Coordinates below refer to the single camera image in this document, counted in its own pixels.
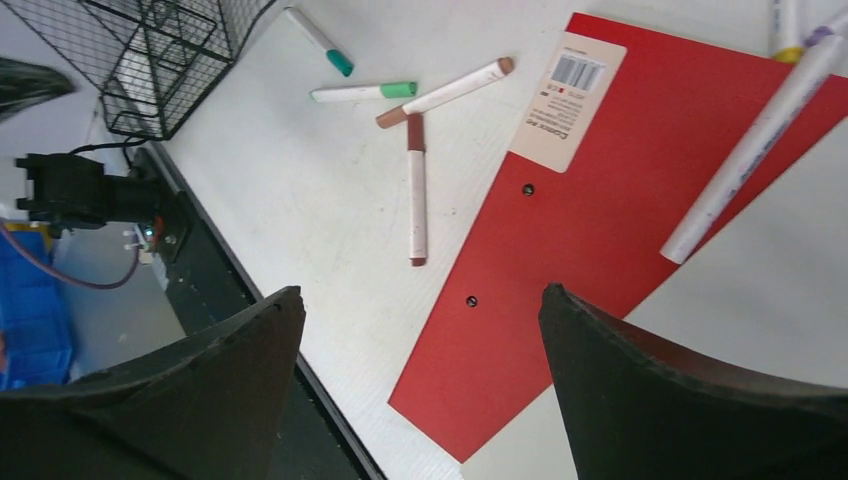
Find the purple marker cap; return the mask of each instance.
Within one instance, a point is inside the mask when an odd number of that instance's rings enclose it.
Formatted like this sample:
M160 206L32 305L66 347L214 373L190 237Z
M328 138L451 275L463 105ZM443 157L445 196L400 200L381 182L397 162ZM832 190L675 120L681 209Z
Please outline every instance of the purple marker cap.
M835 32L830 27L819 27L813 30L813 33L809 37L807 37L806 40L804 40L804 46L810 48L814 45L818 45L818 43L821 42L824 37L833 35L834 33Z

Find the brown marker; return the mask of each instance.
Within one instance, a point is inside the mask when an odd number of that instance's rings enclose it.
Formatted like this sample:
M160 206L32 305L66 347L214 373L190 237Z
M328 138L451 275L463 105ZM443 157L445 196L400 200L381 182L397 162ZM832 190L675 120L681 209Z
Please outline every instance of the brown marker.
M382 128L403 123L410 113L424 113L459 98L466 93L473 92L480 87L496 82L515 70L515 64L510 57L503 57L486 65L485 67L469 73L468 75L454 80L453 82L420 96L414 100L389 110L377 117L377 125Z
M413 267L421 267L427 263L427 182L424 168L424 118L420 113L407 116L406 131L409 142L409 259Z

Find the barcode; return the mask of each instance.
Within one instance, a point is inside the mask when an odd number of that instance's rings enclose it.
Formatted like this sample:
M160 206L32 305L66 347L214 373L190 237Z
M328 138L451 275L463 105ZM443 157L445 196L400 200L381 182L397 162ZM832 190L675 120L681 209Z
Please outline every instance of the barcode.
M551 74L551 80L591 92L606 68L603 63L565 53Z

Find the brown marker cap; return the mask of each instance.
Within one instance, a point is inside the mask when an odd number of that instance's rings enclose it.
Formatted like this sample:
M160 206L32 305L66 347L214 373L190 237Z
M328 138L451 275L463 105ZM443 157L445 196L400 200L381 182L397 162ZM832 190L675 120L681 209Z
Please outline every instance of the brown marker cap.
M404 121L406 121L406 112L403 111L403 107L393 108L377 117L377 125L381 128L393 127Z
M406 117L407 150L424 151L424 116L420 113L410 113Z
M501 67L501 71L504 72L504 75L509 75L513 70L515 70L515 62L512 61L511 57L499 58L498 65Z

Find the cable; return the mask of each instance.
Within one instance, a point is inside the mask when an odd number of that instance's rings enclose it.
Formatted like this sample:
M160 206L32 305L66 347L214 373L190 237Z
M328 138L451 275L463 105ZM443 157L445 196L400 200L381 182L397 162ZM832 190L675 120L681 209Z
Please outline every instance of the cable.
M121 153L124 155L124 163L127 164L127 171L132 170L132 160L130 160L130 154L127 153L127 147L121 148Z
M127 282L130 281L130 278L132 278L133 274L135 274L136 269L138 269L138 263L139 263L138 256L141 253L141 247L136 246L133 249L134 258L133 258L132 265L130 265L130 270L127 272L126 275L124 275L124 278L118 280L115 283L92 283L92 282L87 282L85 280L80 280L78 278L71 277L70 275L66 275L66 274L60 272L59 270L56 270L52 266L47 265L46 263L44 263L41 260L39 260L38 258L36 258L35 255L30 253L29 250L26 249L26 247L24 247L23 245L20 244L20 242L18 242L18 239L15 238L15 236L12 234L12 232L10 232L8 228L6 228L6 222L7 222L7 220L5 218L0 218L0 235L2 235L3 237L6 238L6 241L9 242L9 245L11 245L12 248L14 248L18 253L20 253L22 257L27 259L30 263L32 263L34 266L36 266L39 270L46 273L47 275L50 275L51 277L53 277L57 280L61 280L65 283L69 283L71 285L76 285L78 287L91 288L93 290L114 290L116 288L120 288L120 287L123 287L124 285L126 285Z
M99 145L83 145L82 147L77 147L77 148L71 150L70 152L68 152L68 155L77 155L77 154L80 154L80 153L83 153L83 152L91 152L91 151L94 151L94 150L102 150L104 148L137 147L137 146L142 145L145 142L147 142L146 138L142 138L142 139L136 140L134 142L131 142L130 139L132 139L132 138L137 138L137 137L129 136L123 142L117 142L117 143L101 143Z

